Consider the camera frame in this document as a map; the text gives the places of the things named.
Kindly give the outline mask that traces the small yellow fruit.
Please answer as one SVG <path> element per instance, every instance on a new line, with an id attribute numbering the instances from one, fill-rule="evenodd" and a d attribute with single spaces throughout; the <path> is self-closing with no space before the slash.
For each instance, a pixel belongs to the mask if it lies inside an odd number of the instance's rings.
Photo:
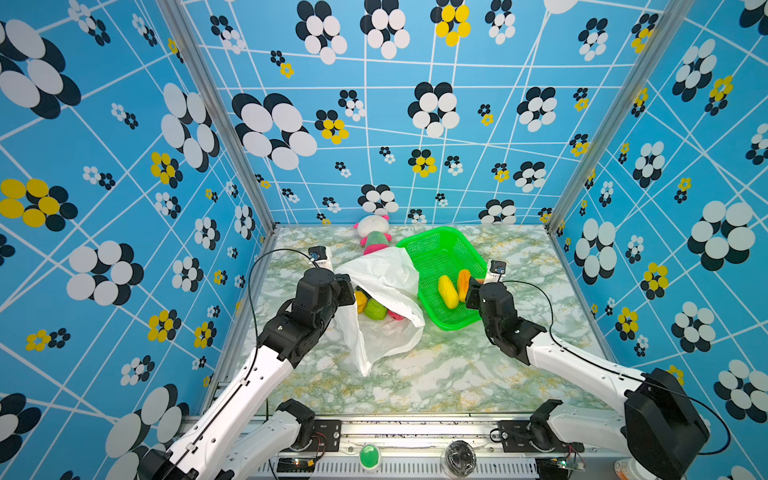
<path id="1" fill-rule="evenodd" d="M 368 296 L 361 290 L 356 290 L 354 294 L 355 294 L 355 300 L 356 300 L 357 313 L 361 314 L 365 311 L 367 307 Z"/>

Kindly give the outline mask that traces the aluminium front rail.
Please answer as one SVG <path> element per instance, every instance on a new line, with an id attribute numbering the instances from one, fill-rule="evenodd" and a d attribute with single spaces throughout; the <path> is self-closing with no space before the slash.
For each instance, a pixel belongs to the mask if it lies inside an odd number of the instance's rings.
<path id="1" fill-rule="evenodd" d="M 334 420 L 342 422 L 338 452 L 284 449 L 246 479 L 450 479 L 442 471 L 441 455 L 455 440 L 469 443 L 477 458 L 475 472 L 464 479 L 619 479 L 614 463 L 630 458 L 589 444 L 583 444 L 583 453 L 573 449 L 567 453 L 505 453 L 489 433 L 499 421 L 526 420 L 521 416 Z M 245 431 L 251 433 L 265 422 L 254 420 Z M 359 462 L 359 452 L 366 444 L 381 452 L 380 468 L 374 472 L 364 471 Z"/>

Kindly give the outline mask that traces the pink white plush toy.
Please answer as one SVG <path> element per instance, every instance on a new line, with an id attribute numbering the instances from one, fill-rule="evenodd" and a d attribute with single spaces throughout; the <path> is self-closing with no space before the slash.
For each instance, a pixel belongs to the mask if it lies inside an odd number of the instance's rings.
<path id="1" fill-rule="evenodd" d="M 363 254 L 368 255 L 390 246 L 392 236 L 389 234 L 388 215 L 369 215 L 357 222 L 353 228 L 360 237 Z"/>

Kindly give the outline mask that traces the yellow lemon fruit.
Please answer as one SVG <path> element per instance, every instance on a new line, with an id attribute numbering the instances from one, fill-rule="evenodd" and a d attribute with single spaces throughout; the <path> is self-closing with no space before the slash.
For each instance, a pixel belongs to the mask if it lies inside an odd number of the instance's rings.
<path id="1" fill-rule="evenodd" d="M 458 307 L 460 301 L 458 299 L 457 289 L 447 275 L 439 277 L 438 293 L 447 309 L 454 310 Z"/>

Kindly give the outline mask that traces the green lime fruit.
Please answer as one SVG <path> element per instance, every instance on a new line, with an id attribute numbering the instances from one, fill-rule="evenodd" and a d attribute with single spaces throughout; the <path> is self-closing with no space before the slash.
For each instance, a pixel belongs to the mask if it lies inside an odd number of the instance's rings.
<path id="1" fill-rule="evenodd" d="M 364 315 L 374 321 L 384 320 L 388 314 L 388 309 L 377 300 L 370 298 Z"/>

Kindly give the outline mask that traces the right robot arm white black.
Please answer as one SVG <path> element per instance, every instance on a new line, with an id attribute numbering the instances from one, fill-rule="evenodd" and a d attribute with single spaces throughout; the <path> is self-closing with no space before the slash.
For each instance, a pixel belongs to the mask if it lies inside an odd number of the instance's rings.
<path id="1" fill-rule="evenodd" d="M 538 448 L 553 441 L 584 443 L 629 455 L 659 479 L 680 479 L 710 438 L 704 420 L 669 372 L 650 373 L 599 358 L 520 316 L 502 282 L 470 280 L 468 308 L 477 311 L 489 341 L 505 355 L 546 370 L 591 393 L 610 413 L 561 400 L 532 415 Z"/>

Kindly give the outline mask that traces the red lychee fruit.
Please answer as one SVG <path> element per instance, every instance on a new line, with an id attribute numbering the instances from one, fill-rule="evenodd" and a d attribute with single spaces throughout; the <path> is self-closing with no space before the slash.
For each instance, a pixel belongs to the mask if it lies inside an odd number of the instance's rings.
<path id="1" fill-rule="evenodd" d="M 405 317 L 404 317 L 404 316 L 402 316 L 402 315 L 400 315 L 400 314 L 398 314 L 398 313 L 396 313 L 396 312 L 394 312 L 394 311 L 392 311 L 392 310 L 388 310 L 388 315 L 389 315 L 389 316 L 390 316 L 390 317 L 391 317 L 393 320 L 396 320 L 396 321 L 402 321 L 402 320 L 404 320 L 404 319 L 405 319 Z"/>

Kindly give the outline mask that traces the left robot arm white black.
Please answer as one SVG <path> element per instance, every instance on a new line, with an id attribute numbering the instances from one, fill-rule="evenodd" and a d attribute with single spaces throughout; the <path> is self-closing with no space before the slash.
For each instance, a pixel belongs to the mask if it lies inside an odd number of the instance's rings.
<path id="1" fill-rule="evenodd" d="M 144 455 L 138 477 L 246 479 L 280 451 L 306 445 L 315 414 L 296 400 L 281 404 L 251 433 L 245 430 L 272 392 L 318 344 L 337 310 L 354 303 L 348 275 L 322 267 L 306 270 L 295 297 L 266 323 L 235 379 L 167 451 Z"/>

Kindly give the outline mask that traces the round silver knob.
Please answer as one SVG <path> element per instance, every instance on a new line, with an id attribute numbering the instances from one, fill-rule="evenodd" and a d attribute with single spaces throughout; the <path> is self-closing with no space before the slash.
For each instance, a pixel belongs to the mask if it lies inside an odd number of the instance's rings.
<path id="1" fill-rule="evenodd" d="M 477 458 L 473 447 L 464 440 L 451 442 L 441 455 L 441 468 L 450 479 L 464 479 L 473 474 Z"/>

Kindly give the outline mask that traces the aluminium frame post right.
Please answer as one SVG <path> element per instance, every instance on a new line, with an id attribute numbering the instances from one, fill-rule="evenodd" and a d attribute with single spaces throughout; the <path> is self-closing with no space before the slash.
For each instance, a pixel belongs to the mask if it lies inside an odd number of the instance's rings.
<path id="1" fill-rule="evenodd" d="M 587 176 L 596 167 L 606 147 L 623 123 L 636 95 L 654 72 L 694 4 L 694 0 L 668 2 L 662 12 L 656 33 L 630 70 L 624 84 L 601 121 L 586 156 L 576 167 L 553 209 L 552 217 L 546 226 L 551 237 L 555 237 L 557 228 L 566 214 L 573 208 Z"/>

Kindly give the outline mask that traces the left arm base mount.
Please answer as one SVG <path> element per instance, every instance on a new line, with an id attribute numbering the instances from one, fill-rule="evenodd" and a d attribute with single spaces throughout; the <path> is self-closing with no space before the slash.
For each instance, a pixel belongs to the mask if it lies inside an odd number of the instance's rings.
<path id="1" fill-rule="evenodd" d="M 285 452 L 315 450 L 317 453 L 327 453 L 339 451 L 342 427 L 340 420 L 319 418 L 312 409 L 295 399 L 289 399 L 279 404 L 274 415 L 278 413 L 288 413 L 298 425 L 296 438 L 285 449 Z"/>

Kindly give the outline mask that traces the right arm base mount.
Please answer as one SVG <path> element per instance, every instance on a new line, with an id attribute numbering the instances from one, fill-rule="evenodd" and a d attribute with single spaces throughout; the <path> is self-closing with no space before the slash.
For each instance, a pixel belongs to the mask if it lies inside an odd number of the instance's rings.
<path id="1" fill-rule="evenodd" d="M 548 424 L 552 412 L 562 405 L 562 400 L 550 399 L 527 420 L 499 421 L 489 433 L 489 438 L 501 444 L 505 453 L 567 453 L 571 449 L 583 453 L 585 448 L 582 443 L 564 442 Z"/>

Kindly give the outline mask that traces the green push button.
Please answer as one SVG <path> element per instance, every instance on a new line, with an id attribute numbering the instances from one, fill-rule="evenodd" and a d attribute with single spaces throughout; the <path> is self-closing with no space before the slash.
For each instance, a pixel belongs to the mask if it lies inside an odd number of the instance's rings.
<path id="1" fill-rule="evenodd" d="M 364 471 L 378 470 L 382 462 L 379 448 L 373 444 L 364 445 L 359 452 L 359 462 Z"/>

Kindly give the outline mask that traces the aluminium frame post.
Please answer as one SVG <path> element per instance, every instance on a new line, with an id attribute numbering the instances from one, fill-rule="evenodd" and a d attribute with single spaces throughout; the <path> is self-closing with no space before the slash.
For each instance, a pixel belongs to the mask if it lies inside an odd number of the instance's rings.
<path id="1" fill-rule="evenodd" d="M 265 235 L 269 238 L 275 231 L 275 221 L 264 196 L 259 191 L 253 169 L 236 135 L 235 128 L 228 118 L 224 102 L 205 63 L 203 51 L 194 39 L 191 23 L 186 18 L 183 6 L 179 1 L 171 0 L 160 0 L 157 4 L 174 40 L 182 50 L 192 80 L 203 98 L 234 169 L 252 201 Z"/>
<path id="2" fill-rule="evenodd" d="M 668 2 L 662 12 L 656 33 L 630 70 L 624 84 L 601 121 L 586 156 L 576 167 L 553 209 L 552 217 L 546 226 L 551 237 L 555 237 L 557 228 L 566 214 L 573 208 L 587 176 L 596 167 L 606 147 L 623 123 L 636 95 L 654 72 L 694 4 L 694 0 Z"/>

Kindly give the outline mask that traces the white orange container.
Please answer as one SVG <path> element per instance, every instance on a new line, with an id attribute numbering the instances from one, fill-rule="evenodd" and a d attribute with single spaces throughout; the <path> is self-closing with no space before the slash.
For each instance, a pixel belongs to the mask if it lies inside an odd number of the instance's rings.
<path id="1" fill-rule="evenodd" d="M 645 480 L 648 473 L 633 458 L 624 458 L 614 463 L 614 472 L 620 480 Z"/>

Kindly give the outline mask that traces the white plastic bag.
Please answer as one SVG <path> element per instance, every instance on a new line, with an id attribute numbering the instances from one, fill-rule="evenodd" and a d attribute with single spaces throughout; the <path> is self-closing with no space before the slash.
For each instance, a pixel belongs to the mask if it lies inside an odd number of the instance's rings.
<path id="1" fill-rule="evenodd" d="M 364 377 L 374 363 L 412 350 L 421 340 L 424 314 L 417 304 L 419 273 L 402 248 L 388 247 L 336 268 L 350 277 L 351 306 L 339 308 L 333 325 Z"/>

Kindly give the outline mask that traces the aluminium frame post left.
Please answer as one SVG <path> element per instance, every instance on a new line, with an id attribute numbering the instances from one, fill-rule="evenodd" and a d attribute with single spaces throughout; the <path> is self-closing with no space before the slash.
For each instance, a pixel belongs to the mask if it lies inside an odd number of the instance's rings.
<path id="1" fill-rule="evenodd" d="M 192 80 L 203 98 L 234 169 L 252 201 L 265 235 L 269 238 L 275 231 L 275 221 L 264 196 L 259 191 L 253 169 L 236 135 L 235 128 L 228 118 L 224 102 L 205 63 L 203 51 L 194 39 L 191 23 L 186 18 L 183 6 L 179 1 L 171 0 L 160 0 L 157 4 L 174 40 L 182 50 Z"/>

